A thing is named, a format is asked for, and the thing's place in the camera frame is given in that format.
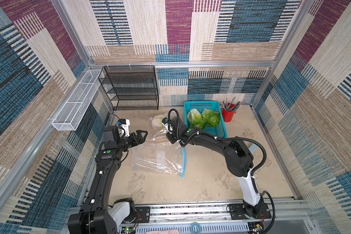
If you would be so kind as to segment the pink-zip dotted bag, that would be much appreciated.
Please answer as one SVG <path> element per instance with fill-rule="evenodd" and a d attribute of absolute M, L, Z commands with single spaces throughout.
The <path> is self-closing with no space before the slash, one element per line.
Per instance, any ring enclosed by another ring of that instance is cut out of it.
<path fill-rule="evenodd" d="M 165 128 L 160 128 L 160 129 L 157 129 L 157 130 L 154 130 L 152 128 L 151 134 L 150 134 L 151 135 L 150 136 L 150 140 L 152 142 L 167 142 L 168 139 L 166 137 L 166 133 L 167 133 L 167 131 L 166 131 Z"/>

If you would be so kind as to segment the blue-zip clear bag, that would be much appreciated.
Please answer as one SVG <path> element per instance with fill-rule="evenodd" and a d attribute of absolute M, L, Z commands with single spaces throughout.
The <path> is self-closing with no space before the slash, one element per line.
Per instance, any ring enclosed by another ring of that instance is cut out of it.
<path fill-rule="evenodd" d="M 169 142 L 147 142 L 132 150 L 133 170 L 163 174 L 179 174 L 184 177 L 185 150 Z"/>

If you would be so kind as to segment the chinese cabbage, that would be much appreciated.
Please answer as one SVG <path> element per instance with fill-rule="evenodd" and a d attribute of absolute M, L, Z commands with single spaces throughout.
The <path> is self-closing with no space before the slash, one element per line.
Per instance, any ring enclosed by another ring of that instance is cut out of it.
<path fill-rule="evenodd" d="M 207 126 L 202 114 L 197 109 L 191 109 L 187 114 L 187 120 L 190 127 L 196 127 L 198 129 L 204 130 Z"/>
<path fill-rule="evenodd" d="M 201 115 L 206 124 L 211 128 L 217 127 L 221 121 L 221 113 L 218 111 L 204 109 Z"/>

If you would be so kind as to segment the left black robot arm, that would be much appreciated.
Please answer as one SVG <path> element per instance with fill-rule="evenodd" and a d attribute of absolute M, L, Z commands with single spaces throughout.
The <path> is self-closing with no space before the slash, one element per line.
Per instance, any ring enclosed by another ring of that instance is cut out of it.
<path fill-rule="evenodd" d="M 121 126 L 103 131 L 104 141 L 95 156 L 95 176 L 84 203 L 77 214 L 70 215 L 67 226 L 71 234 L 117 234 L 122 223 L 138 223 L 132 198 L 119 199 L 109 205 L 114 176 L 123 162 L 123 153 L 145 142 L 148 132 L 129 133 Z"/>

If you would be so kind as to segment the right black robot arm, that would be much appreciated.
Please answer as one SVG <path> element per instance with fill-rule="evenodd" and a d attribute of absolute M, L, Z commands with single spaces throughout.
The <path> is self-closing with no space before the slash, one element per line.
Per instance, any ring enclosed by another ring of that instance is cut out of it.
<path fill-rule="evenodd" d="M 228 205 L 227 212 L 231 219 L 259 219 L 257 227 L 249 230 L 250 234 L 268 233 L 274 225 L 276 209 L 273 198 L 269 198 L 272 210 L 268 210 L 263 196 L 269 193 L 267 191 L 260 193 L 254 178 L 255 171 L 266 162 L 265 148 L 253 139 L 219 137 L 196 127 L 188 127 L 179 116 L 174 118 L 167 116 L 162 120 L 162 124 L 167 130 L 166 137 L 172 144 L 178 142 L 183 148 L 188 144 L 202 146 L 224 156 L 228 171 L 237 177 L 243 192 L 243 203 Z M 246 145 L 247 141 L 256 145 L 263 154 L 257 166 L 253 164 L 254 157 Z"/>

